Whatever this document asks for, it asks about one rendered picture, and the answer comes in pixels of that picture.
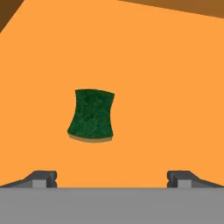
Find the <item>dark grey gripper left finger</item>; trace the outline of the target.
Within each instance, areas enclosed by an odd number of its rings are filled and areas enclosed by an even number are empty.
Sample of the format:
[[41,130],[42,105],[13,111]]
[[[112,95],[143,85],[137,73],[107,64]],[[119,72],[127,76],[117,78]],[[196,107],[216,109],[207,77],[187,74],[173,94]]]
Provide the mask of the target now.
[[57,187],[56,179],[56,171],[34,171],[24,179],[3,185],[3,187],[55,188]]

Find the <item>green sponge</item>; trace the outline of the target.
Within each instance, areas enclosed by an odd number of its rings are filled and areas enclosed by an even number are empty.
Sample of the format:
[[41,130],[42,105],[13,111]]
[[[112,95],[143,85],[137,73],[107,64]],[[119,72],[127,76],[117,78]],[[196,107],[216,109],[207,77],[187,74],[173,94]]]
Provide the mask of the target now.
[[110,119],[115,95],[98,89],[77,89],[76,107],[67,134],[87,143],[110,141],[114,135]]

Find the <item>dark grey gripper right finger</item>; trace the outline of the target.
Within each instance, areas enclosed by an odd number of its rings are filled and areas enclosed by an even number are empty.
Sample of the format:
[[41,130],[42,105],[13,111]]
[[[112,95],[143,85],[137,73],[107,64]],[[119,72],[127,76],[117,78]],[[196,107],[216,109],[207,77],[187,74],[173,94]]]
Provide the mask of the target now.
[[223,188],[207,180],[198,178],[191,171],[168,171],[168,188]]

